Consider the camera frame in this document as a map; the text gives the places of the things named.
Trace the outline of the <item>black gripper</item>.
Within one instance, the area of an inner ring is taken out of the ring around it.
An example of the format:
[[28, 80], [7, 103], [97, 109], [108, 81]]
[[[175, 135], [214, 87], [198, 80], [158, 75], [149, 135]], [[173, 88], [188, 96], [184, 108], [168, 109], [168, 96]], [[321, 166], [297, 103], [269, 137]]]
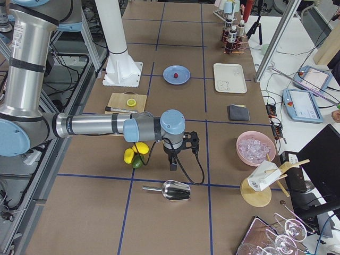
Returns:
[[195, 156], [199, 153], [199, 137], [195, 131], [184, 132], [180, 136], [163, 137], [163, 150], [168, 154], [169, 168], [171, 171], [177, 170], [176, 156], [182, 150], [191, 149]]

